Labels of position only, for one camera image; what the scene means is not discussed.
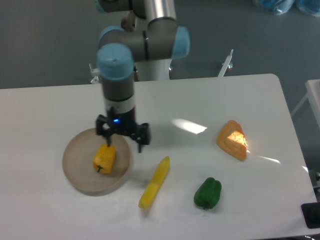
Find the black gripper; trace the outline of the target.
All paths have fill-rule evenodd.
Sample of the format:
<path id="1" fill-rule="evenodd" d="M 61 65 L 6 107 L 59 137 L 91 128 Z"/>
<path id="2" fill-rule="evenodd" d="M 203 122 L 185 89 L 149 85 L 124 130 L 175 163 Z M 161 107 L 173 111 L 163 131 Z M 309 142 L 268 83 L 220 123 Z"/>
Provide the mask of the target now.
<path id="1" fill-rule="evenodd" d="M 138 144 L 138 152 L 142 152 L 143 145 L 149 145 L 151 141 L 151 131 L 148 123 L 137 124 L 136 109 L 124 113 L 116 113 L 116 109 L 111 107 L 106 111 L 107 116 L 99 115 L 95 121 L 95 130 L 98 136 L 102 136 L 107 146 L 112 145 L 112 135 L 130 137 Z"/>

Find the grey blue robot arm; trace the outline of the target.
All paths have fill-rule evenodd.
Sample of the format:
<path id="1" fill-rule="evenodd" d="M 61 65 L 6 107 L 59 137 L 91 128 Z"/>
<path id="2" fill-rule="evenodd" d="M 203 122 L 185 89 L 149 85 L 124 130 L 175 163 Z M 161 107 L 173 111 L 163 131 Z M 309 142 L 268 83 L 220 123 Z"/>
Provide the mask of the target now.
<path id="1" fill-rule="evenodd" d="M 136 63 L 180 59 L 190 52 L 190 35 L 179 26 L 172 0 L 96 0 L 102 13 L 131 11 L 147 21 L 146 29 L 134 25 L 108 26 L 99 35 L 96 66 L 104 96 L 106 116 L 95 122 L 96 134 L 112 144 L 114 134 L 135 141 L 138 151 L 150 144 L 148 123 L 137 124 L 135 104 Z"/>

